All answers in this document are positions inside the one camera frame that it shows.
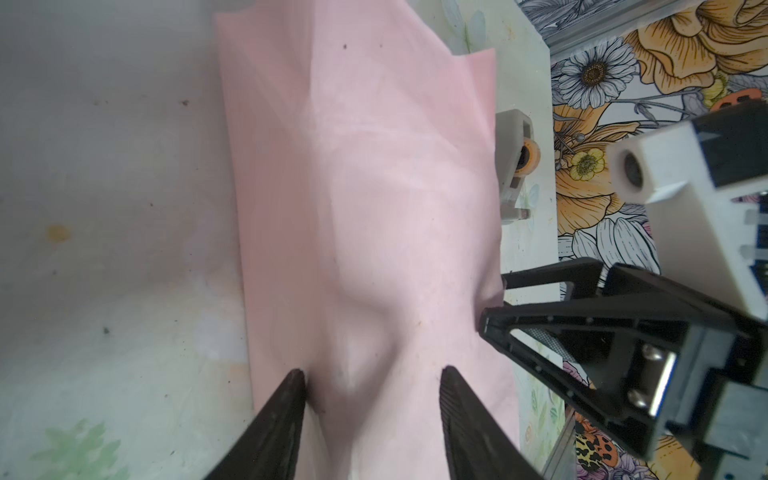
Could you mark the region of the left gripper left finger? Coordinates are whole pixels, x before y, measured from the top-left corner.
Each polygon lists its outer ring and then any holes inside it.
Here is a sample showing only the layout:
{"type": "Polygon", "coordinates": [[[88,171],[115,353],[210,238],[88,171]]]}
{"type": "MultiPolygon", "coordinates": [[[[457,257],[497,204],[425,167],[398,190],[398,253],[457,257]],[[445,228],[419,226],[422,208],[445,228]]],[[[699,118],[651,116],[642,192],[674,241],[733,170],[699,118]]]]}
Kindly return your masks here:
{"type": "Polygon", "coordinates": [[[296,475],[307,385],[293,369],[206,480],[292,480],[296,475]]]}

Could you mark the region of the purple wrapping paper sheet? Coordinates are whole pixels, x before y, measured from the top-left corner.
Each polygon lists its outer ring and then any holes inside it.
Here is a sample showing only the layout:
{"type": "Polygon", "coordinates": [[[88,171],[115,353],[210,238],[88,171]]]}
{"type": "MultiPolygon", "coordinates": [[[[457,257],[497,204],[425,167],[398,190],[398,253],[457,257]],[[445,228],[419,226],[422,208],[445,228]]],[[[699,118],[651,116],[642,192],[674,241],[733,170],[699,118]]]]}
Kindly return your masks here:
{"type": "Polygon", "coordinates": [[[215,19],[253,400],[302,370],[300,479],[444,479],[455,366],[519,432],[502,302],[496,55],[404,1],[257,1],[215,19]]]}

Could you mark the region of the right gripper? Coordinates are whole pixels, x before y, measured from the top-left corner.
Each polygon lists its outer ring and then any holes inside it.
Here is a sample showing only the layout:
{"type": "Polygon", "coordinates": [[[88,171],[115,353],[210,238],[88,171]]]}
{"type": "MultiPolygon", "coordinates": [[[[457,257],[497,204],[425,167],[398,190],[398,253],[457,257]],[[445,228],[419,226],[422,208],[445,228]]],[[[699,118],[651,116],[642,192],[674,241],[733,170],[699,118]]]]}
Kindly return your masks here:
{"type": "Polygon", "coordinates": [[[566,297],[485,309],[480,336],[630,453],[672,432],[706,479],[767,464],[767,104],[731,102],[607,150],[661,275],[586,257],[501,275],[566,297]]]}

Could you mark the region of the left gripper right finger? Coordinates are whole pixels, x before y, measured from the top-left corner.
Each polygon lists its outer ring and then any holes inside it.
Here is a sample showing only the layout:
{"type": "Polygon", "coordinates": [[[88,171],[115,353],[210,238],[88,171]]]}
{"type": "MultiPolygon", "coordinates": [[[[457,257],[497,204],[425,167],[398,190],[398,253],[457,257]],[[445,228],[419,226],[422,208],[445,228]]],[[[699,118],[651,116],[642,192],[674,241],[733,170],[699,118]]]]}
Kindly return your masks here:
{"type": "Polygon", "coordinates": [[[453,366],[442,370],[439,405],[452,480],[537,480],[541,477],[453,366]]]}

